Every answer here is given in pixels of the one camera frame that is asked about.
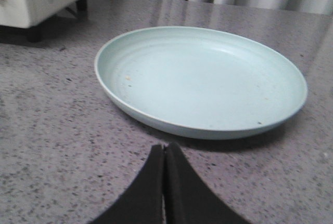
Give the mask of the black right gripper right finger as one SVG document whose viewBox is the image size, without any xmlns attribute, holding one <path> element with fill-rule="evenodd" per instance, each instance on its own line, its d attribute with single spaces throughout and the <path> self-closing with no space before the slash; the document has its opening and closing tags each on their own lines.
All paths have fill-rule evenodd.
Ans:
<svg viewBox="0 0 333 224">
<path fill-rule="evenodd" d="M 248 223 L 210 190 L 177 143 L 165 149 L 164 199 L 167 223 Z"/>
</svg>

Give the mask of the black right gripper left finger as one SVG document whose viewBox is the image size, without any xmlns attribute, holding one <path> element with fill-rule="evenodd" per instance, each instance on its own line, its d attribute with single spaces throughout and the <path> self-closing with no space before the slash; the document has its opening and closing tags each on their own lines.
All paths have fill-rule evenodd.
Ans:
<svg viewBox="0 0 333 224">
<path fill-rule="evenodd" d="M 130 186 L 92 223 L 162 223 L 163 168 L 163 147 L 154 145 Z"/>
</svg>

